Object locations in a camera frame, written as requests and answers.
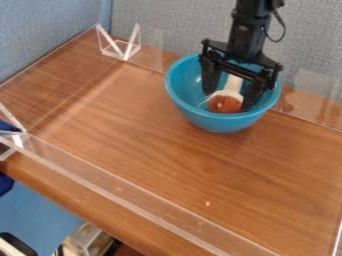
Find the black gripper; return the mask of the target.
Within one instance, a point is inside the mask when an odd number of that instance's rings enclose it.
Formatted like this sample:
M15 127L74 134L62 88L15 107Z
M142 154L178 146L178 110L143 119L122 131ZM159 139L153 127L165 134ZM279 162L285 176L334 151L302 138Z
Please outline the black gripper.
M202 67L202 89L206 95L215 92L222 71L233 72L235 76L242 75L245 79L251 78L254 75L254 71L249 71L245 65L258 65L270 72L267 80L262 77L255 77L245 86L242 111L249 112L262 96L265 83L267 89L275 87L283 65L270 59L262 51L251 58L243 59L227 52L227 44L225 42L205 38L202 45L199 63Z

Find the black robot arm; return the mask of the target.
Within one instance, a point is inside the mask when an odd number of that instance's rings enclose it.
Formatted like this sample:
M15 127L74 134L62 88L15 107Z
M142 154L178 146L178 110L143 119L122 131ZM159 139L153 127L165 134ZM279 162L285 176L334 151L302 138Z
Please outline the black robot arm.
M233 26L227 42L202 40L199 63L202 67L202 90L206 95L218 89L223 72L249 80L242 110L249 111L257 104L263 92L277 84L283 65L263 53L265 41L278 43L269 35L271 16L275 16L282 27L286 27L278 9L285 0L237 0L231 12Z

